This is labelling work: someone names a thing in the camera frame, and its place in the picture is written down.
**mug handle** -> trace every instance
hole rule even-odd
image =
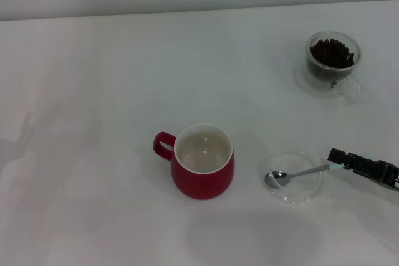
[[[161,145],[161,143],[166,143],[168,146],[171,146],[173,148],[175,140],[176,138],[173,135],[166,132],[159,132],[154,138],[152,148],[154,149],[154,152],[156,154],[160,155],[162,158],[171,161],[173,151],[166,149],[163,145]]]
[[[349,75],[341,81],[338,99],[341,103],[351,106],[358,100],[361,92],[362,86],[359,80],[355,76]]]

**glass cup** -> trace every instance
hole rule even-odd
[[[349,48],[350,53],[354,53],[353,61],[355,62],[351,67],[347,68],[333,68],[318,62],[310,52],[310,48],[319,40],[338,40]],[[313,78],[308,80],[308,83],[313,87],[320,89],[332,89],[347,78],[359,65],[361,53],[359,45],[349,36],[341,34],[340,32],[323,31],[314,34],[306,43],[306,66]]]

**spoon handle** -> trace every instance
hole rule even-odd
[[[316,168],[307,169],[305,171],[300,171],[299,173],[296,173],[296,174],[292,174],[291,178],[302,176],[303,174],[315,173],[317,171],[325,171],[326,169],[330,169],[330,166],[328,164],[322,165],[322,166],[318,166]]]

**red mug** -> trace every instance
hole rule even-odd
[[[169,145],[172,151],[161,143]],[[211,199],[229,187],[234,174],[234,150],[229,136],[219,127],[197,124],[177,138],[166,132],[156,135],[156,154],[171,161],[177,188],[193,199]]]

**glass saucer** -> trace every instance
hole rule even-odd
[[[268,157],[261,175],[264,178],[271,171],[283,171],[288,174],[295,174],[318,166],[313,157],[303,151],[285,151]],[[272,176],[269,179],[274,180],[276,185],[278,185]],[[278,188],[264,185],[276,198],[296,204],[307,202],[310,198],[314,197],[320,189],[321,182],[322,172],[319,171],[292,178],[287,185],[278,185]]]

